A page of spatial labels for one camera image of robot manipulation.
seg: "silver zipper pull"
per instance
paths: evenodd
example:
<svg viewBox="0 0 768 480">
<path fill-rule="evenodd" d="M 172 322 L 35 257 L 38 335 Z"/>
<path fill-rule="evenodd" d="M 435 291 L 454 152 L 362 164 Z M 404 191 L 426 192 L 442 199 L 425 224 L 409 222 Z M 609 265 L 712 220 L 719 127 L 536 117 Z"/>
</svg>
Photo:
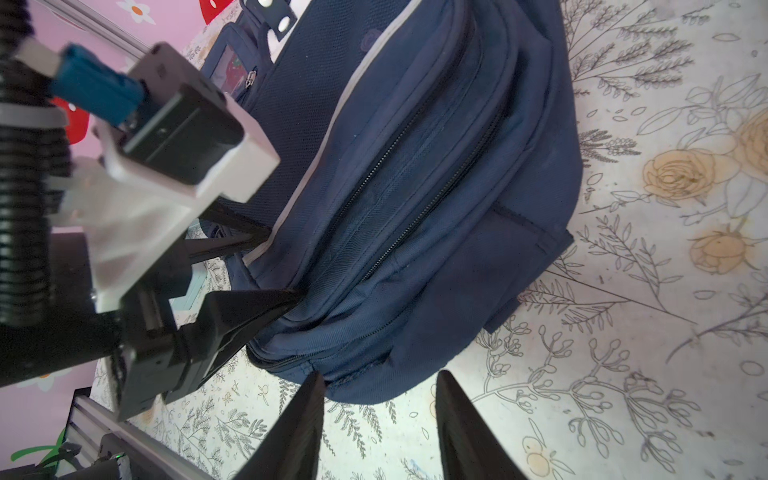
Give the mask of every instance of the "silver zipper pull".
<svg viewBox="0 0 768 480">
<path fill-rule="evenodd" d="M 256 81 L 256 71 L 251 70 L 248 72 L 248 76 L 245 79 L 245 88 L 250 88 L 251 85 Z"/>
</svg>

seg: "blue usb connector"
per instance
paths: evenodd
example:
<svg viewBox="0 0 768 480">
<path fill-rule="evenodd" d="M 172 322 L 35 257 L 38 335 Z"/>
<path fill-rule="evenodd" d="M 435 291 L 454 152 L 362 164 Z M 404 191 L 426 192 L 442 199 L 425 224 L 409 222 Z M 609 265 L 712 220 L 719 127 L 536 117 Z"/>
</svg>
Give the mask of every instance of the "blue usb connector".
<svg viewBox="0 0 768 480">
<path fill-rule="evenodd" d="M 140 82 L 117 73 L 80 45 L 61 52 L 50 91 L 117 127 L 144 100 Z"/>
</svg>

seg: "backpack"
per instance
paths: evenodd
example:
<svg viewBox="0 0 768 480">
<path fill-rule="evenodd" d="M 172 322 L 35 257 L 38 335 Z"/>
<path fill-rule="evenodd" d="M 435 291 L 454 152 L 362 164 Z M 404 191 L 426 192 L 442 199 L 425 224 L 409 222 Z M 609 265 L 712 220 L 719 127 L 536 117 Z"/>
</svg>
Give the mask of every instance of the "backpack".
<svg viewBox="0 0 768 480">
<path fill-rule="evenodd" d="M 275 28 L 252 22 L 254 38 Z M 337 402 L 384 402 L 499 328 L 573 241 L 558 0 L 315 0 L 274 63 L 255 48 L 239 102 L 281 164 L 227 206 L 273 230 L 227 268 L 233 290 L 306 295 L 248 357 L 296 383 L 319 371 Z"/>
</svg>

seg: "cable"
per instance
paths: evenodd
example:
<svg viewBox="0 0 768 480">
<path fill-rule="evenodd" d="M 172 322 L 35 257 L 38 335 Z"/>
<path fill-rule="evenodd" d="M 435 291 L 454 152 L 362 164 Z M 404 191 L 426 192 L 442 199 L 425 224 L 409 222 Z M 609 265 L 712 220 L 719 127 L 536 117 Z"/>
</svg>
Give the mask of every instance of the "cable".
<svg viewBox="0 0 768 480">
<path fill-rule="evenodd" d="M 47 107 L 50 79 L 13 59 L 33 33 L 26 0 L 0 4 L 0 102 Z M 0 323 L 31 326 L 48 313 L 51 269 L 46 213 L 61 193 L 46 192 L 50 174 L 69 174 L 63 129 L 0 125 Z"/>
</svg>

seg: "white flower decal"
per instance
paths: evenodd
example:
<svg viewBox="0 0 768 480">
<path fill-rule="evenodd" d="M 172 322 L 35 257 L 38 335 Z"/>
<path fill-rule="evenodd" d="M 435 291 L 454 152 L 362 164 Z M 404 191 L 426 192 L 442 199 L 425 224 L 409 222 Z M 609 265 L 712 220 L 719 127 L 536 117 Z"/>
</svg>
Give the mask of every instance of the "white flower decal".
<svg viewBox="0 0 768 480">
<path fill-rule="evenodd" d="M 38 376 L 33 379 L 25 380 L 16 384 L 18 388 L 24 388 L 30 385 L 37 385 L 40 390 L 47 392 L 53 386 L 53 382 L 56 377 L 67 375 L 72 369 L 63 369 L 58 372 L 49 373 L 47 375 Z"/>
<path fill-rule="evenodd" d="M 118 2 L 118 7 L 122 8 L 126 12 L 130 12 L 134 22 L 147 22 L 154 25 L 154 20 L 151 16 L 149 16 L 149 5 L 144 3 L 136 3 L 134 0 L 125 0 L 125 2 Z"/>
</svg>

